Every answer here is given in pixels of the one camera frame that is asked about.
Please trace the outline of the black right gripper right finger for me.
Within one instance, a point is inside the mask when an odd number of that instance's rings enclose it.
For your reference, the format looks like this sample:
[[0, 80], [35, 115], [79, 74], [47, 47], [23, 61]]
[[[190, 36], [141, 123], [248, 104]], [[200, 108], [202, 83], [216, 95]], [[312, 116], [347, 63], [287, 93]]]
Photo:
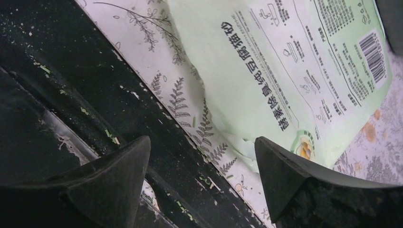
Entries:
[[265, 137], [258, 137], [254, 147], [270, 219], [276, 227], [402, 227], [402, 186], [336, 172]]

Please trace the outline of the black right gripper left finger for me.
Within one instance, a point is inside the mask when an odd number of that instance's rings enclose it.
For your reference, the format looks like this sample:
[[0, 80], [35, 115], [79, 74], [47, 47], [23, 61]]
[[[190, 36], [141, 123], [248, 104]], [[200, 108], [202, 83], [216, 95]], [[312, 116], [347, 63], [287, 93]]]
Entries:
[[141, 136], [111, 154], [47, 179], [47, 189], [58, 190], [74, 227], [131, 228], [150, 151], [149, 136]]

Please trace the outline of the green cat litter bag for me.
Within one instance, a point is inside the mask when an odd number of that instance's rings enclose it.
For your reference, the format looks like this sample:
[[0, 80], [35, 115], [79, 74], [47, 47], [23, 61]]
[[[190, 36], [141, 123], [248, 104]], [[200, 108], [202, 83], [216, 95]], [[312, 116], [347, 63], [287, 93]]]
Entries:
[[214, 125], [257, 169], [263, 136], [332, 168], [392, 73], [373, 0], [170, 0]]

